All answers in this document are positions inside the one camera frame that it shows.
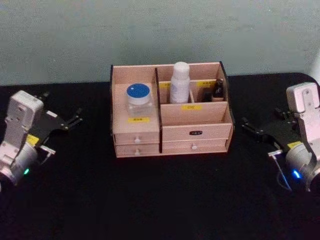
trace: black fabric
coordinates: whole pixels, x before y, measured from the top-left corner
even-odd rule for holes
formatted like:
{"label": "black fabric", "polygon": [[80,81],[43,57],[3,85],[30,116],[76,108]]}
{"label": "black fabric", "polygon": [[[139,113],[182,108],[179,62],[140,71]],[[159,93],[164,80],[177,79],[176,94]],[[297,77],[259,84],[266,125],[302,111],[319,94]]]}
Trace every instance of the black fabric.
{"label": "black fabric", "polygon": [[300,73],[230,77],[236,121],[228,154],[116,159],[108,83],[0,87],[0,136],[9,97],[50,91],[45,106],[83,123],[55,135],[56,155],[0,196],[0,239],[305,239],[320,226],[319,199],[276,184],[272,147],[241,131],[286,108],[286,88],[312,81]]}

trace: wooden organizer box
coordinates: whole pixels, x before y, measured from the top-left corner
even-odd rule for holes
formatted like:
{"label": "wooden organizer box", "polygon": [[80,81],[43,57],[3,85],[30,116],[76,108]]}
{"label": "wooden organizer box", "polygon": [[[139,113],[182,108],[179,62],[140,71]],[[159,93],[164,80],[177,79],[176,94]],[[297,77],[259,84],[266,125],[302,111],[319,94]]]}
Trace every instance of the wooden organizer box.
{"label": "wooden organizer box", "polygon": [[[228,79],[222,62],[191,63],[188,103],[170,104],[173,64],[111,66],[111,132],[118,158],[200,153],[226,153],[234,131]],[[201,102],[204,91],[223,80],[224,100]],[[154,109],[130,117],[126,90],[146,84]]]}

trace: yellow sticker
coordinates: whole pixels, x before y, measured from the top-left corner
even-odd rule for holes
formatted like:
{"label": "yellow sticker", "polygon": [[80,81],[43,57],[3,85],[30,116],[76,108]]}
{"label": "yellow sticker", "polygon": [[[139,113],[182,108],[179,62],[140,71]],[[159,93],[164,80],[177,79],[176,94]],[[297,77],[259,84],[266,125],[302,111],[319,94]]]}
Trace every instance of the yellow sticker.
{"label": "yellow sticker", "polygon": [[168,89],[170,88],[170,82],[159,82],[159,87],[161,89]]}
{"label": "yellow sticker", "polygon": [[213,88],[216,81],[198,81],[196,86],[199,88]]}
{"label": "yellow sticker", "polygon": [[202,105],[182,105],[182,110],[201,110]]}
{"label": "yellow sticker", "polygon": [[149,123],[150,118],[149,117],[129,117],[128,123],[130,124],[138,124],[138,123]]}
{"label": "yellow sticker", "polygon": [[291,143],[288,144],[288,147],[290,149],[293,149],[295,146],[297,146],[299,144],[302,144],[302,142],[300,142],[300,141],[291,142]]}
{"label": "yellow sticker", "polygon": [[26,142],[32,145],[33,147],[37,144],[38,141],[39,141],[39,138],[31,134],[28,134],[28,136],[26,137]]}

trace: small dark bottle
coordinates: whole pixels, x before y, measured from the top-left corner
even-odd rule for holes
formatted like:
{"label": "small dark bottle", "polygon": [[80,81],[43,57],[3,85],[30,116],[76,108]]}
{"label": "small dark bottle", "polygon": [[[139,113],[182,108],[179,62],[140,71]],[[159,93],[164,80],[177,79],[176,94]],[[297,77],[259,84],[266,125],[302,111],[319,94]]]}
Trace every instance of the small dark bottle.
{"label": "small dark bottle", "polygon": [[211,101],[221,102],[224,100],[224,83],[221,79],[217,79],[213,87]]}

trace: wall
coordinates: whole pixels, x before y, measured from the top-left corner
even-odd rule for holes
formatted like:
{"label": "wall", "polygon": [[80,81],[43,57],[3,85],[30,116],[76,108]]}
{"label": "wall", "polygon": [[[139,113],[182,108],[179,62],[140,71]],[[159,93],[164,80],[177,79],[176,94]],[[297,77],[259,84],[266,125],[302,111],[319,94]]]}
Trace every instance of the wall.
{"label": "wall", "polygon": [[222,60],[228,75],[308,72],[319,10],[316,0],[0,0],[0,85],[106,81],[110,64],[181,60]]}

